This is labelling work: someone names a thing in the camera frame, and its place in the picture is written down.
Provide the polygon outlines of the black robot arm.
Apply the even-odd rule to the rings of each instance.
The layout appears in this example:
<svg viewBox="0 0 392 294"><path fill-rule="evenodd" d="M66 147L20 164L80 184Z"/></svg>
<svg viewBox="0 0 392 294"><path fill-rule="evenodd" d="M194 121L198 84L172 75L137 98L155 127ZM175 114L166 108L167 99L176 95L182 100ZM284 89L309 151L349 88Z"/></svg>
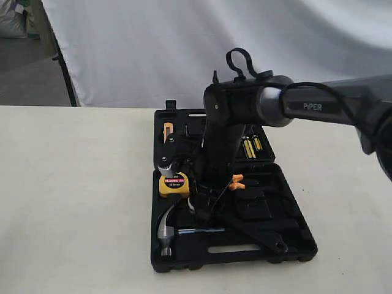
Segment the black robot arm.
<svg viewBox="0 0 392 294"><path fill-rule="evenodd" d="M195 178L225 188L246 126L285 127L294 119L353 126L365 154L391 176L391 76L293 82L289 77L212 82L204 91L206 124Z"/></svg>

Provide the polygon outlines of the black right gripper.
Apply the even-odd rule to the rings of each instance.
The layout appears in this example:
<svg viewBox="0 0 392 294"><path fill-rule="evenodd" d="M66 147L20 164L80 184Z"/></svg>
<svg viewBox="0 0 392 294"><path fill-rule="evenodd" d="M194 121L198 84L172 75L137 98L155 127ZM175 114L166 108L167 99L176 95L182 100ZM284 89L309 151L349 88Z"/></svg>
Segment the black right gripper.
<svg viewBox="0 0 392 294"><path fill-rule="evenodd" d="M244 134L245 124L224 126L206 117L195 167L187 167L190 179L188 206L199 221L211 219L221 197L232 183L233 164ZM211 194L208 189L220 189Z"/></svg>

